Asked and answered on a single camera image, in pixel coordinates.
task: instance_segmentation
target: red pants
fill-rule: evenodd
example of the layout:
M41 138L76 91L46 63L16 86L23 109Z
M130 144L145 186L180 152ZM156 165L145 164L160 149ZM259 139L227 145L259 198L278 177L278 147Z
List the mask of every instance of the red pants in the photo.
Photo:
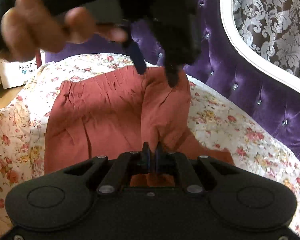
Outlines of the red pants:
M115 159L140 151L149 142L188 158L210 155L233 163L229 153L201 146L187 127L190 87L181 71L169 87L163 68L148 68L143 76L134 66L81 81L64 81L52 107L45 136L45 173L98 155ZM166 177L137 176L133 184L164 184Z

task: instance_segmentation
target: damask wallpaper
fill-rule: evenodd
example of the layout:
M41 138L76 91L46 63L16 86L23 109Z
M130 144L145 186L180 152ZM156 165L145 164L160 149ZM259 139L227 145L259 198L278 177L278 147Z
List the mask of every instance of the damask wallpaper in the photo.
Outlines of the damask wallpaper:
M234 20L251 49L300 78L300 0L234 0Z

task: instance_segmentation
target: purple headboard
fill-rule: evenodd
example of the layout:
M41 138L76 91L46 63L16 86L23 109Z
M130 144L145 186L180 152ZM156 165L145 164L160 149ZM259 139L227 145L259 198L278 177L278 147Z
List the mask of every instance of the purple headboard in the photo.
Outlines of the purple headboard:
M300 94L259 71L232 46L222 25L220 0L197 0L202 23L202 54L186 72L206 83L254 118L288 146L300 160ZM135 23L132 36L146 61L162 65L164 51L144 22ZM121 53L121 46L94 36L85 44L68 44L46 62L89 53Z

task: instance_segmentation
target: white box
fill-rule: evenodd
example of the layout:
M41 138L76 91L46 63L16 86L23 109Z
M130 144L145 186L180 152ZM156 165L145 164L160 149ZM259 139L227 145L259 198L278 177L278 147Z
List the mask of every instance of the white box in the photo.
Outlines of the white box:
M22 86L37 73L35 58L28 62L7 62L0 59L0 77L4 89Z

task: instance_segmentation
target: floral blanket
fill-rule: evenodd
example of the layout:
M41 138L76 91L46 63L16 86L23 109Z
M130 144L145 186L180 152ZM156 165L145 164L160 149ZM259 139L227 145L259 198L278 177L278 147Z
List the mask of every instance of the floral blanket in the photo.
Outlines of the floral blanket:
M0 109L0 235L11 227L4 206L9 190L44 174L44 136L61 82L84 80L126 65L132 65L131 59L119 54L80 55L46 64L9 106ZM188 78L191 131L203 145L231 152L236 166L290 188L298 200L290 228L300 235L299 160L232 102Z

